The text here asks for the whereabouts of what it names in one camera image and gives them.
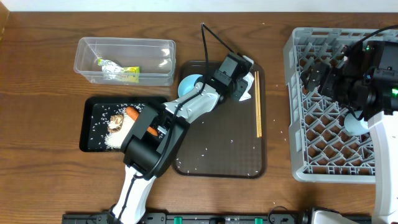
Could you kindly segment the orange carrot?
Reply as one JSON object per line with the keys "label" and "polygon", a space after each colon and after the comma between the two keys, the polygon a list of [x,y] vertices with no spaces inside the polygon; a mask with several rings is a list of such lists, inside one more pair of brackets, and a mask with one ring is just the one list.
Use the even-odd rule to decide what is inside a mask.
{"label": "orange carrot", "polygon": [[[126,114],[127,114],[133,121],[136,121],[136,120],[138,119],[139,115],[140,115],[140,113],[139,113],[136,109],[134,109],[133,107],[131,107],[131,106],[128,106],[128,107],[126,108]],[[147,132],[150,133],[150,134],[153,135],[153,136],[158,136],[157,131],[156,131],[154,128],[150,127],[150,126],[147,128]]]}

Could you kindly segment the yellow green snack wrapper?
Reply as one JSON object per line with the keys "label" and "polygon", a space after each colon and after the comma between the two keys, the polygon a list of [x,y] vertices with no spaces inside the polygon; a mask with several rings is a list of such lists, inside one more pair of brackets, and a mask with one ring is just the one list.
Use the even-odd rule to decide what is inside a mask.
{"label": "yellow green snack wrapper", "polygon": [[111,60],[102,58],[98,59],[97,64],[107,80],[139,83],[140,67],[122,67]]}

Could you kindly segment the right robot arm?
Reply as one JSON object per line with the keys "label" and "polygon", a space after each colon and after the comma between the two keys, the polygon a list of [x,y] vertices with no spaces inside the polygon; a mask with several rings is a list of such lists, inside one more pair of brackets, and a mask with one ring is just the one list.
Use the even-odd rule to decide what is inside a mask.
{"label": "right robot arm", "polygon": [[362,40],[348,47],[341,68],[323,62],[300,78],[308,91],[331,98],[368,123],[374,147],[373,223],[397,223],[397,43]]}

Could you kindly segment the light blue cup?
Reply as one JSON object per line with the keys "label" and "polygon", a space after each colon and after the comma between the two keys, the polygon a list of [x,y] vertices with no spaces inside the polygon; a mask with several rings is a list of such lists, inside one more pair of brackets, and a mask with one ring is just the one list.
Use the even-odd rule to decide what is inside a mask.
{"label": "light blue cup", "polygon": [[368,122],[364,119],[358,121],[351,113],[346,115],[344,127],[350,136],[360,136],[369,132]]}

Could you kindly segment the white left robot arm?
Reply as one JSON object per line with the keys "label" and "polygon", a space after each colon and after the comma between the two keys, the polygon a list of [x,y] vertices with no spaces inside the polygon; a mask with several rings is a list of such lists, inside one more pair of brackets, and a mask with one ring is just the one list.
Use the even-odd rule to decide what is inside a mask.
{"label": "white left robot arm", "polygon": [[229,97],[249,99],[251,73],[232,79],[228,86],[198,77],[189,91],[161,105],[146,105],[121,143],[125,180],[118,202],[109,209],[108,223],[138,223],[146,211],[149,192],[174,160],[190,127],[201,115]]}

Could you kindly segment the brown mushroom piece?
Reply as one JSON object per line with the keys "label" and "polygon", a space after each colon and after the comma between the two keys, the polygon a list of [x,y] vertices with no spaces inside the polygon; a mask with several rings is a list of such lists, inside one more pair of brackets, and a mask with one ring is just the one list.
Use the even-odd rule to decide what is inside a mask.
{"label": "brown mushroom piece", "polygon": [[123,114],[112,115],[109,119],[108,131],[110,133],[119,132],[123,126],[123,121],[124,121]]}

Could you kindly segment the light blue bowl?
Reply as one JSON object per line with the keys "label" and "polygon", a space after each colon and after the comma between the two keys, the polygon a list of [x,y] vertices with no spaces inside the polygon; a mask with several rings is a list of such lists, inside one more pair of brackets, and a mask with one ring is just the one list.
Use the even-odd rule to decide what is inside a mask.
{"label": "light blue bowl", "polygon": [[193,90],[196,81],[201,78],[202,75],[200,74],[192,74],[185,77],[178,86],[178,96],[182,97],[183,95],[187,94],[189,91]]}

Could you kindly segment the white tissue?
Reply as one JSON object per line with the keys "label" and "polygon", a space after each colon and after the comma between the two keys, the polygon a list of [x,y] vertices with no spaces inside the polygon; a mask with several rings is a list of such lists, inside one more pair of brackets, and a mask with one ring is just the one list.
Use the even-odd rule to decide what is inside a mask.
{"label": "white tissue", "polygon": [[254,65],[254,60],[252,60],[251,58],[249,58],[249,57],[247,57],[245,55],[243,55],[242,58],[249,62],[249,71],[243,77],[243,80],[247,81],[248,86],[246,87],[246,89],[245,89],[243,95],[240,97],[239,101],[245,101],[245,100],[251,99],[251,95],[249,94],[249,90],[251,89],[252,84],[254,82],[254,76],[251,73],[251,69],[252,69],[252,67]]}

